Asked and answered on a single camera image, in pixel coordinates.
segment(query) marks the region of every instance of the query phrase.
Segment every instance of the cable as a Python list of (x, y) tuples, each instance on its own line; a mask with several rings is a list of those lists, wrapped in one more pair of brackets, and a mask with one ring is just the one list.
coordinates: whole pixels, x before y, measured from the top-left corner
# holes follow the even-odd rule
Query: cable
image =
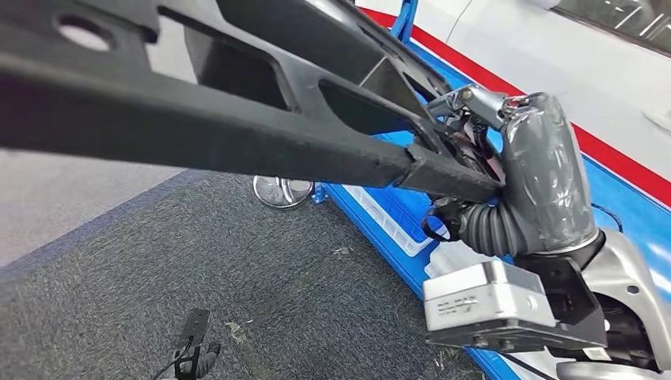
[(188, 341), (186, 347), (184, 347), (184, 351), (181, 354), (179, 354), (172, 362), (168, 363), (165, 367), (161, 368), (161, 370), (158, 371), (158, 373), (156, 373), (151, 378), (151, 380), (157, 380), (159, 378), (159, 376), (161, 376), (163, 374), (163, 372), (168, 370), (168, 368), (170, 368), (170, 366), (172, 366), (174, 363), (176, 363), (177, 360), (182, 359), (182, 357), (184, 357), (184, 355), (188, 352), (189, 348), (191, 348), (191, 343), (193, 343), (193, 336), (189, 337), (189, 341)]
[(520, 360), (511, 354), (506, 354), (505, 352), (499, 352), (501, 356), (504, 358), (508, 359), (509, 361), (517, 364), (518, 366), (524, 368), (525, 370), (531, 372), (532, 374), (538, 376), (539, 378), (542, 378), (543, 380), (557, 380), (556, 378), (553, 378), (549, 374), (546, 374), (544, 372), (541, 372), (538, 368), (532, 367), (530, 364), (527, 364), (527, 362)]
[(606, 214), (608, 214), (608, 216), (610, 216), (612, 218), (612, 220), (614, 220), (615, 223), (617, 223), (617, 230), (621, 233), (624, 232), (623, 231), (624, 228), (622, 226), (622, 220), (620, 219), (619, 216), (617, 216), (616, 213), (614, 213), (614, 212), (610, 211), (608, 208), (600, 206), (596, 203), (592, 203), (592, 207), (596, 208), (597, 210), (601, 210), (601, 211), (605, 212)]

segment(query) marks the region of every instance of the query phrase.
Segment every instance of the white surface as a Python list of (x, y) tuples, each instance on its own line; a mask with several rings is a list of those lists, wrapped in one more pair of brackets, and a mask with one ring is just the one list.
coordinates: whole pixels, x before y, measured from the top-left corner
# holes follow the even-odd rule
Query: white surface
[(571, 121), (671, 180), (671, 59), (526, 0), (473, 0), (447, 41), (526, 93), (554, 93)]

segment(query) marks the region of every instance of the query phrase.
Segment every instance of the gray carpet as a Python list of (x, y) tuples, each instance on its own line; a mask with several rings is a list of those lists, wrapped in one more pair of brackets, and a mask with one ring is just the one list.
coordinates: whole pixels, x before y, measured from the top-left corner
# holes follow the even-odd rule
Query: gray carpet
[(150, 378), (193, 307), (212, 379), (481, 379), (332, 203), (276, 211), (208, 173), (2, 281), (0, 378)]

